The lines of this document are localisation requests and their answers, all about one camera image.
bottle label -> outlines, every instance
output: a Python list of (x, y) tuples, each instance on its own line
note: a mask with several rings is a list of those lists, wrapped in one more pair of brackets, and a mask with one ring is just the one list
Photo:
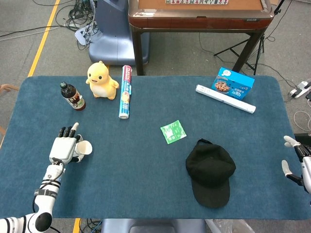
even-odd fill
[(79, 108), (82, 108), (83, 105), (84, 105), (84, 99), (83, 98), (80, 98), (80, 93), (77, 91), (76, 94), (67, 99), (65, 98), (65, 100), (67, 100), (67, 102), (74, 108), (74, 109), (79, 109)]

table leg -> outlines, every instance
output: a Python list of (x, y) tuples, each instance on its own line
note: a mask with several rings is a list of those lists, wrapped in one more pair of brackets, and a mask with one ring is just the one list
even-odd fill
[(142, 63), (142, 46), (140, 35), (141, 35), (140, 32), (132, 32), (134, 56), (135, 56), (137, 75), (145, 75)]
[(249, 38), (248, 42), (246, 43), (243, 51), (241, 52), (238, 60), (236, 61), (235, 65), (233, 66), (232, 70), (235, 72), (239, 72), (245, 62), (247, 61), (249, 55), (254, 50), (254, 47), (260, 41), (261, 36), (263, 35), (264, 31), (261, 33), (252, 33), (251, 37)]

bottle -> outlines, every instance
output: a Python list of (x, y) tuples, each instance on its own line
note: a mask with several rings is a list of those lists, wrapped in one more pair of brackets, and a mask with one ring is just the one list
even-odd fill
[(85, 109), (86, 102), (77, 91), (77, 89), (66, 82), (60, 84), (62, 96), (67, 100), (67, 102), (77, 111)]

hat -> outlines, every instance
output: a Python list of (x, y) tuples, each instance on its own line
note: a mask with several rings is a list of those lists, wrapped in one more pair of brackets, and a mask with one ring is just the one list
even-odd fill
[(228, 203), (229, 177), (236, 166), (224, 148), (200, 139), (186, 159), (186, 169), (194, 197), (201, 205), (218, 208)]

blue cardboard box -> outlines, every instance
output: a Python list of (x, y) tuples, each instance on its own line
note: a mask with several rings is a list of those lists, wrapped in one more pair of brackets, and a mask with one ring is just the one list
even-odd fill
[(242, 100), (252, 89), (255, 79), (221, 67), (212, 89)]

